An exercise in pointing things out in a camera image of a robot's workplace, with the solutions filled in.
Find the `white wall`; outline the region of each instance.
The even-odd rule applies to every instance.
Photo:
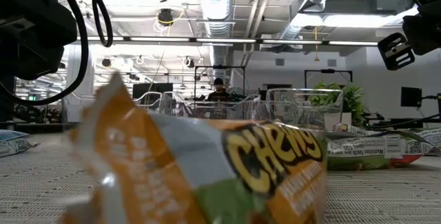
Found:
[[[401,87],[422,88],[423,96],[441,93],[441,50],[417,57],[416,62],[397,71],[388,71],[377,48],[362,48],[346,58],[354,71],[354,84],[363,87],[365,105],[386,118],[420,118],[415,108],[400,107]],[[435,100],[424,100],[425,116],[438,113]]]
[[[235,65],[239,65],[242,59],[242,52],[235,51]],[[345,70],[345,58],[340,57],[337,52],[319,52],[319,61],[314,61],[316,53],[303,54],[300,52],[284,52],[274,54],[272,52],[254,52],[247,65],[245,76],[247,82],[245,87],[249,90],[263,89],[263,84],[292,84],[293,88],[305,87],[305,70],[329,69],[328,59],[337,60],[337,66],[332,69]],[[285,66],[276,66],[275,59],[285,59]],[[242,87],[242,79],[234,79],[232,86]],[[347,84],[347,80],[340,74],[321,74],[310,72],[308,74],[309,88],[324,81],[325,83]]]

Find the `potted plant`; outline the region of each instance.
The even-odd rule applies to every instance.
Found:
[[[323,82],[319,83],[315,89],[330,89],[330,90],[342,90],[343,91],[343,115],[350,114],[349,119],[351,124],[357,127],[362,127],[365,123],[365,118],[363,117],[364,108],[361,102],[363,98],[363,93],[361,87],[354,85],[338,85],[332,83],[325,85]],[[338,93],[330,93],[326,96],[314,96],[311,98],[311,104],[316,106],[329,105],[335,103],[338,98]]]

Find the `ceiling duct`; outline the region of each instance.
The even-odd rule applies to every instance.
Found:
[[[277,36],[277,39],[292,40],[297,37],[304,26],[300,24],[300,20],[297,14],[299,12],[322,12],[325,9],[326,0],[293,0],[291,4],[291,22],[283,29],[283,31]],[[272,52],[284,52],[292,50],[285,45],[277,45],[272,48],[268,48]]]
[[[231,37],[232,25],[222,22],[231,16],[232,0],[201,0],[201,8],[205,23],[207,36],[210,38]],[[232,65],[233,47],[229,45],[211,45],[209,47],[210,61],[212,65]],[[228,86],[231,70],[213,70],[215,77],[223,78],[224,84]]]

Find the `person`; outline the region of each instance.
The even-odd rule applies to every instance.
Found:
[[[207,101],[229,101],[229,94],[223,87],[222,79],[215,79],[214,87],[216,90],[208,95]]]

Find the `white textured surface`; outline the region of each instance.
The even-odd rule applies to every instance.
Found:
[[[95,185],[73,164],[59,134],[33,136],[41,145],[0,159],[0,224],[56,223],[59,198]],[[329,172],[327,223],[441,223],[441,159],[425,157],[404,169]]]

